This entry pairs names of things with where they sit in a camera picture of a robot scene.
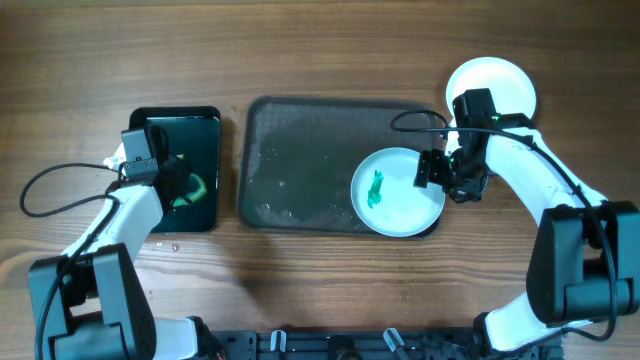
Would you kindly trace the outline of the green yellow scrub sponge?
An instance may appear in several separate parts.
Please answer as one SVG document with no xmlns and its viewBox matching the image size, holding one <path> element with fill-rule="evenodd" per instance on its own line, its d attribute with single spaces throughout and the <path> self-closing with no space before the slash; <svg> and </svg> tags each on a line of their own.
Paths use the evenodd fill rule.
<svg viewBox="0 0 640 360">
<path fill-rule="evenodd" d="M 175 158 L 177 164 L 181 166 L 181 170 L 188 173 L 187 181 L 181 184 L 183 193 L 171 203 L 173 208 L 178 208 L 198 202 L 207 195 L 208 189 L 204 179 L 192 171 L 191 165 L 184 159 L 183 154 L 178 154 Z"/>
</svg>

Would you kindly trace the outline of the white plate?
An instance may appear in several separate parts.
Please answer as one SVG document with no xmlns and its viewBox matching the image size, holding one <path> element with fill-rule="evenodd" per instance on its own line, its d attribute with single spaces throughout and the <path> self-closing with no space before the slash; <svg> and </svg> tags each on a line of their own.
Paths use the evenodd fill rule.
<svg viewBox="0 0 640 360">
<path fill-rule="evenodd" d="M 430 183 L 416 187 L 420 153 L 401 147 L 381 149 L 357 167 L 351 181 L 351 202 L 360 220 L 390 237 L 418 235 L 435 225 L 445 193 Z"/>
<path fill-rule="evenodd" d="M 537 107 L 537 95 L 531 79 L 515 64 L 496 57 L 480 57 L 460 65 L 451 75 L 445 89 L 451 126 L 463 127 L 456 120 L 453 101 L 466 90 L 487 88 L 496 111 L 503 120 L 509 114 L 523 114 L 531 119 Z"/>
</svg>

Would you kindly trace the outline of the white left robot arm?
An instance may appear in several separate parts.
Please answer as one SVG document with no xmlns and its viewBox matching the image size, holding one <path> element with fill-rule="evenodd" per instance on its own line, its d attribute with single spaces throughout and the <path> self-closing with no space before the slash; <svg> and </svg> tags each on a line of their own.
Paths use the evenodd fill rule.
<svg viewBox="0 0 640 360">
<path fill-rule="evenodd" d="M 194 359 L 215 346 L 197 317 L 153 316 L 133 262 L 185 194 L 183 161 L 123 163 L 104 207 L 62 254 L 36 261 L 28 285 L 38 359 Z"/>
</svg>

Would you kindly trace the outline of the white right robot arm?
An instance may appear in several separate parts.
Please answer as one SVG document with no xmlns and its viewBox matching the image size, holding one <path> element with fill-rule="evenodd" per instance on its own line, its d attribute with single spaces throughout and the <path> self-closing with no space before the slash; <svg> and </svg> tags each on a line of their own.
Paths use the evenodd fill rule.
<svg viewBox="0 0 640 360">
<path fill-rule="evenodd" d="M 442 187 L 457 203 L 477 201 L 490 175 L 501 177 L 538 230 L 526 290 L 479 315 L 482 353 L 506 357 L 567 333 L 608 340 L 622 316 L 639 310 L 639 210 L 611 202 L 580 181 L 546 147 L 523 114 L 464 115 L 452 154 L 421 154 L 414 184 Z"/>
</svg>

